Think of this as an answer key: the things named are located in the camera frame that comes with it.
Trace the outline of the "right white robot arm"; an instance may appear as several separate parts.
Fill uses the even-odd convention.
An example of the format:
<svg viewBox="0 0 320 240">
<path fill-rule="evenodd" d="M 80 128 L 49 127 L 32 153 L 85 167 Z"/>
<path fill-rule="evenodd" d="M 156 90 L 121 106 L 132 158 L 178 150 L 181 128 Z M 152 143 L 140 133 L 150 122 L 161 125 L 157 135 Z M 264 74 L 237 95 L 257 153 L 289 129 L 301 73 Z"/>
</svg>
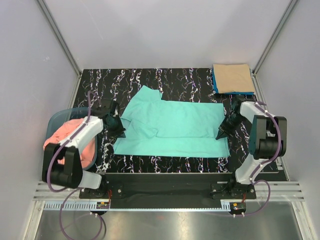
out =
<svg viewBox="0 0 320 240">
<path fill-rule="evenodd" d="M 265 166 L 282 157 L 287 148 L 287 119 L 269 113 L 265 104 L 242 96 L 233 100 L 230 114 L 220 126 L 216 139 L 231 136 L 237 126 L 247 120 L 251 123 L 249 154 L 235 171 L 231 183 L 227 185 L 228 195 L 239 198 L 245 192 L 244 185 L 252 185 Z"/>
</svg>

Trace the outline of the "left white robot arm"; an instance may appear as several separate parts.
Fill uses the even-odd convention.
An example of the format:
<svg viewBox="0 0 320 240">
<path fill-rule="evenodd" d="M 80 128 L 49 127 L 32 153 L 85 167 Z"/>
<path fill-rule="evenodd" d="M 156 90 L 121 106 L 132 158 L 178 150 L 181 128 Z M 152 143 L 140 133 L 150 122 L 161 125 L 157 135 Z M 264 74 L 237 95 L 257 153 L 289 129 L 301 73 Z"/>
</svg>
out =
<svg viewBox="0 0 320 240">
<path fill-rule="evenodd" d="M 90 141 L 104 130 L 114 138 L 125 137 L 126 129 L 119 113 L 120 105 L 114 100 L 106 100 L 95 109 L 89 107 L 87 116 L 69 136 L 45 147 L 42 181 L 52 192 L 90 189 L 97 198 L 103 198 L 108 193 L 102 176 L 82 167 L 81 154 Z"/>
</svg>

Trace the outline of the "teal t-shirt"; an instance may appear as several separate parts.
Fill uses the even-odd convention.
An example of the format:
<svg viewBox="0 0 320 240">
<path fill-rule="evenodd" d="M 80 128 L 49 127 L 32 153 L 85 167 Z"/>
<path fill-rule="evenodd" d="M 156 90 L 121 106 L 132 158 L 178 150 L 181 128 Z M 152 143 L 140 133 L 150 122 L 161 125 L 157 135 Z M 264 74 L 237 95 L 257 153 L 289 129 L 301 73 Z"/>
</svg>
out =
<svg viewBox="0 0 320 240">
<path fill-rule="evenodd" d="M 159 90 L 144 85 L 121 116 L 125 137 L 113 150 L 116 155 L 226 158 L 227 138 L 216 139 L 224 118 L 221 103 L 163 100 Z"/>
</svg>

